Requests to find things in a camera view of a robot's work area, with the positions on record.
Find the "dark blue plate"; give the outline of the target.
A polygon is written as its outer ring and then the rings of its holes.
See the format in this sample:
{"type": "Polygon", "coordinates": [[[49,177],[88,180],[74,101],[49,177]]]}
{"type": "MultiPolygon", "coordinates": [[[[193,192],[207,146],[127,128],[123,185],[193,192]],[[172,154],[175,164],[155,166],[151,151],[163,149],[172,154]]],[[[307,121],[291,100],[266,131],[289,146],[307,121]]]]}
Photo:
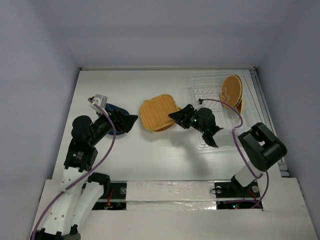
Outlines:
{"type": "MultiPolygon", "coordinates": [[[[116,105],[113,105],[113,104],[110,104],[110,103],[107,103],[106,104],[106,107],[105,107],[105,110],[109,113],[113,113],[115,111],[119,111],[120,113],[122,114],[125,114],[125,115],[129,115],[129,112],[126,110],[126,109],[123,109],[121,107],[118,107],[116,105]]],[[[117,136],[121,136],[121,135],[124,135],[125,132],[122,131],[121,127],[120,127],[120,120],[118,118],[114,118],[114,117],[110,117],[114,123],[114,126],[115,126],[115,129],[116,129],[116,135],[117,136]]]]}

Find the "square woven plate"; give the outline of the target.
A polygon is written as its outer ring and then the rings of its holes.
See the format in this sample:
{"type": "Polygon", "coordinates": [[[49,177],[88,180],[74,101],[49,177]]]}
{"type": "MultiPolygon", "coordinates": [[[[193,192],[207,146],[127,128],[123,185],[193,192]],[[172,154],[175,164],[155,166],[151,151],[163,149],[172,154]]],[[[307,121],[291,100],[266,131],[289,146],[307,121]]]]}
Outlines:
{"type": "Polygon", "coordinates": [[[139,108],[143,127],[150,132],[162,132],[174,126],[169,114],[181,110],[170,94],[161,94],[145,100],[139,108]]]}
{"type": "Polygon", "coordinates": [[[181,107],[157,107],[151,118],[152,132],[162,132],[174,126],[175,121],[168,117],[170,113],[181,110],[181,107]]]}

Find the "round woven plate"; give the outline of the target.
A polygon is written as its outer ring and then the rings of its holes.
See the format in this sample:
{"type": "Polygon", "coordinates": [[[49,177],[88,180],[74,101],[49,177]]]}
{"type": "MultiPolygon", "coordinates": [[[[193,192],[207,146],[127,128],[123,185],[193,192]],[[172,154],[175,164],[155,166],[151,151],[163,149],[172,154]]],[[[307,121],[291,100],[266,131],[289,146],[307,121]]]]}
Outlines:
{"type": "Polygon", "coordinates": [[[240,99],[241,85],[236,75],[228,76],[222,86],[220,92],[220,100],[232,107],[237,106],[240,99]]]}

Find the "round bamboo plate green rim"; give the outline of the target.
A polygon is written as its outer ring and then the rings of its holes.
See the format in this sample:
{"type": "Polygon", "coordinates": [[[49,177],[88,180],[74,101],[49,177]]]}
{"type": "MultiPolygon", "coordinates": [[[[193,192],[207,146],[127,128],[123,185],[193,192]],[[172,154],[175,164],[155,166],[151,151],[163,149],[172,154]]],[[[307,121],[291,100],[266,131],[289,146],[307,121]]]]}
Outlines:
{"type": "Polygon", "coordinates": [[[242,103],[242,100],[243,100],[243,90],[244,90],[244,86],[243,86],[243,81],[242,81],[242,79],[241,79],[238,75],[236,75],[236,76],[237,76],[237,78],[239,79],[239,83],[240,83],[240,95],[239,95],[239,100],[238,100],[237,105],[236,105],[236,107],[238,107],[238,106],[242,103]]]}

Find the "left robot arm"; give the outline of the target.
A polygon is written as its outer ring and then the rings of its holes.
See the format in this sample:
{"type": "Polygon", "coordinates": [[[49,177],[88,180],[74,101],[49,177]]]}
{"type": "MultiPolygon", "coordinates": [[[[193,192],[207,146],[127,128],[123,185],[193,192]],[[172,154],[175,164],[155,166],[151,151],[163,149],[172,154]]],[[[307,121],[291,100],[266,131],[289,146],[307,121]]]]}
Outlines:
{"type": "Polygon", "coordinates": [[[37,221],[32,240],[81,239],[81,229],[97,200],[113,194],[110,176],[95,172],[95,146],[109,132],[128,133],[137,119],[113,110],[100,113],[96,121],[86,115],[73,120],[60,191],[37,221]]]}

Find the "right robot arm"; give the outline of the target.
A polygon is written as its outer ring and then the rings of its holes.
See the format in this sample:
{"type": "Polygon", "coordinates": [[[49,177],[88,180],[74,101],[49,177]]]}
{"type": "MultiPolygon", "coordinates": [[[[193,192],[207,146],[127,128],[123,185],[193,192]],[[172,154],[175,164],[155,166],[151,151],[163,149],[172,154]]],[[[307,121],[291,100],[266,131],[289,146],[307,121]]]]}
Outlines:
{"type": "Polygon", "coordinates": [[[210,147],[235,147],[239,151],[244,167],[230,180],[230,190],[235,196],[246,193],[253,181],[266,174],[288,152],[283,142],[262,122],[246,131],[241,125],[222,128],[217,125],[211,109],[196,110],[191,104],[168,117],[183,129],[194,128],[200,132],[210,147]]]}

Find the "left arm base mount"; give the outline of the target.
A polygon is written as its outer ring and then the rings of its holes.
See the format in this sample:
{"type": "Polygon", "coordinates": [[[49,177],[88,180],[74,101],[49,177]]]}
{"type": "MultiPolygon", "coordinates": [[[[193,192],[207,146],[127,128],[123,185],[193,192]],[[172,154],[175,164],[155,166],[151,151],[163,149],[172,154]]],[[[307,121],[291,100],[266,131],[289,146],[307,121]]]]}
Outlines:
{"type": "Polygon", "coordinates": [[[107,195],[100,197],[94,204],[92,210],[105,211],[121,211],[126,210],[127,201],[127,182],[126,181],[112,181],[110,191],[107,195]]]}

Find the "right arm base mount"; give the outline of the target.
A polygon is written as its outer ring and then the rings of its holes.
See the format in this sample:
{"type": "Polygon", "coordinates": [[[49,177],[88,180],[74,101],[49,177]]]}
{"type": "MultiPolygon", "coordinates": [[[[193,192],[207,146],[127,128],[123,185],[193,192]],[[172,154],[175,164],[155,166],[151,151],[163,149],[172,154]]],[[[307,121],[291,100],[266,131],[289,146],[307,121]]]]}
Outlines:
{"type": "Polygon", "coordinates": [[[218,210],[263,208],[262,204],[258,203],[261,194],[256,180],[240,190],[233,189],[232,186],[231,181],[218,181],[214,183],[210,194],[215,196],[216,208],[218,210]]]}

